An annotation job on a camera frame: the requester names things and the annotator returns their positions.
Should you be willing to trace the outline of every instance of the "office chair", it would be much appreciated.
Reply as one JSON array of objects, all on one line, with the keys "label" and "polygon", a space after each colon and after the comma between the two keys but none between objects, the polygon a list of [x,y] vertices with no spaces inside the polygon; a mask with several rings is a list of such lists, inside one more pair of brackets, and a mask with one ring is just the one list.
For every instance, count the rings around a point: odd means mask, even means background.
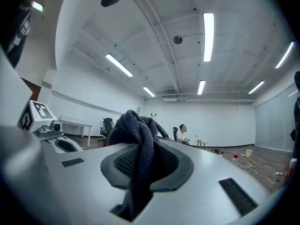
[{"label": "office chair", "polygon": [[106,140],[107,140],[109,134],[111,133],[111,131],[113,129],[112,121],[113,120],[111,118],[104,118],[103,119],[103,126],[104,126],[105,129],[101,128],[100,133],[101,133],[101,135],[104,135],[106,138],[98,140],[98,142],[104,141],[104,146],[106,146]]},{"label": "office chair", "polygon": [[178,131],[178,128],[173,127],[174,141],[177,141],[177,131]]}]

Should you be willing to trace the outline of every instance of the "ceiling light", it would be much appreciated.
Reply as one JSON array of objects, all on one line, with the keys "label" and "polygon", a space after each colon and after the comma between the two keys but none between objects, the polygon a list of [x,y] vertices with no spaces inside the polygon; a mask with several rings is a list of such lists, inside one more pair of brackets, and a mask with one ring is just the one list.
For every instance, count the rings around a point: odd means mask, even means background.
[{"label": "ceiling light", "polygon": [[122,64],[120,64],[110,53],[106,55],[106,58],[121,69],[128,77],[132,77],[133,74],[129,72]]},{"label": "ceiling light", "polygon": [[260,86],[262,86],[264,81],[261,81],[255,88],[253,88],[248,94],[253,93],[256,89],[258,89]]},{"label": "ceiling light", "polygon": [[289,55],[293,46],[294,46],[294,42],[291,42],[291,44],[289,45],[289,48],[286,50],[284,56],[282,57],[282,59],[279,61],[279,63],[276,65],[275,68],[279,68],[281,66],[281,64],[285,61],[287,55]]},{"label": "ceiling light", "polygon": [[38,2],[33,1],[32,2],[32,6],[37,9],[38,11],[43,11],[44,10],[44,6]]},{"label": "ceiling light", "polygon": [[290,97],[291,95],[294,95],[296,92],[298,92],[298,90],[297,90],[297,91],[295,91],[295,92],[293,92],[292,94],[290,94],[288,97]]},{"label": "ceiling light", "polygon": [[201,95],[205,86],[205,80],[201,80],[199,84],[198,95]]},{"label": "ceiling light", "polygon": [[147,93],[149,93],[152,97],[155,97],[155,95],[147,88],[143,87]]},{"label": "ceiling light", "polygon": [[212,46],[214,43],[214,14],[203,13],[204,19],[204,58],[203,62],[209,62],[211,59]]}]

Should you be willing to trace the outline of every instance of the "white wall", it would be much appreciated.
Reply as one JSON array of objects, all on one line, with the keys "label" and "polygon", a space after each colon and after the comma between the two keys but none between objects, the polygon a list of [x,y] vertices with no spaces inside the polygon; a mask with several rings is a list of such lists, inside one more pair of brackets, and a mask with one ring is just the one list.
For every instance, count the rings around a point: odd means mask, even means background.
[{"label": "white wall", "polygon": [[277,96],[279,93],[290,87],[295,82],[294,76],[297,71],[300,71],[299,61],[295,61],[295,64],[291,66],[291,69],[289,69],[289,71],[273,87],[260,95],[253,103],[253,106],[256,107],[259,104],[270,100],[271,98]]},{"label": "white wall", "polygon": [[187,137],[208,141],[207,146],[226,147],[255,142],[255,114],[252,105],[145,101],[143,116],[156,113],[156,122],[173,137],[173,127],[187,125]]},{"label": "white wall", "polygon": [[[58,117],[69,116],[94,124],[91,135],[100,135],[103,118],[114,122],[127,110],[143,108],[144,101],[75,54],[67,57],[52,86],[49,108]],[[81,129],[64,125],[65,133]]]},{"label": "white wall", "polygon": [[21,78],[42,86],[47,69],[51,68],[47,41],[41,38],[26,39],[16,72]]},{"label": "white wall", "polygon": [[300,63],[295,60],[287,73],[253,103],[256,146],[280,151],[293,150],[294,142],[290,133],[295,127],[293,111],[298,94],[289,95],[297,90],[294,84],[297,71],[300,71]]},{"label": "white wall", "polygon": [[55,38],[57,69],[63,65],[85,22],[101,6],[101,0],[64,0],[60,9]]}]

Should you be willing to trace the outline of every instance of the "small table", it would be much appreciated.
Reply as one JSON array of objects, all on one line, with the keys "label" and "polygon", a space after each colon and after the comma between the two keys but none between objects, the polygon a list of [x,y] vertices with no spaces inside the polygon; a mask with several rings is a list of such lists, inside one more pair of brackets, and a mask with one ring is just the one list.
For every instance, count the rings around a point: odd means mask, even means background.
[{"label": "small table", "polygon": [[84,127],[88,127],[89,128],[88,147],[90,146],[90,128],[93,126],[91,123],[89,123],[88,121],[84,121],[84,120],[76,119],[76,118],[71,118],[71,117],[67,117],[67,116],[62,116],[60,118],[60,122],[61,122],[61,127],[62,127],[63,123],[82,127],[81,137],[83,137]]},{"label": "small table", "polygon": [[203,143],[204,150],[206,150],[205,143],[208,143],[208,142],[205,142],[205,141],[195,141],[195,142],[198,143],[198,144],[197,144],[197,147],[199,146],[199,143],[200,143],[200,147],[201,147],[201,145],[202,145],[202,143]]}]

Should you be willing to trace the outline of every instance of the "wooden floor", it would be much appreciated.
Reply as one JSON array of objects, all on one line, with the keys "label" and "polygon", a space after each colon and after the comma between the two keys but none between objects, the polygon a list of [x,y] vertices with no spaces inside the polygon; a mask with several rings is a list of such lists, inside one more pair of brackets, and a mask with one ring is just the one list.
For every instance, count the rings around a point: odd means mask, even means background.
[{"label": "wooden floor", "polygon": [[[250,158],[245,158],[240,154],[245,154],[246,149],[252,149]],[[228,161],[235,163],[238,167],[247,166],[247,162],[257,168],[251,167],[249,174],[257,179],[270,193],[275,192],[278,188],[283,186],[284,180],[282,175],[272,175],[276,172],[282,172],[286,168],[291,160],[291,152],[282,152],[260,147],[231,147],[231,148],[219,148],[220,151],[224,151],[221,155]],[[239,157],[236,161],[233,160],[233,155],[237,154]]]},{"label": "wooden floor", "polygon": [[100,137],[91,137],[90,138],[90,146],[88,146],[88,138],[87,137],[81,137],[80,135],[71,135],[71,134],[64,134],[69,139],[72,139],[73,141],[77,142],[79,146],[81,146],[84,150],[91,150],[96,148],[102,148],[103,147],[103,141],[98,142],[98,140],[102,139]]}]

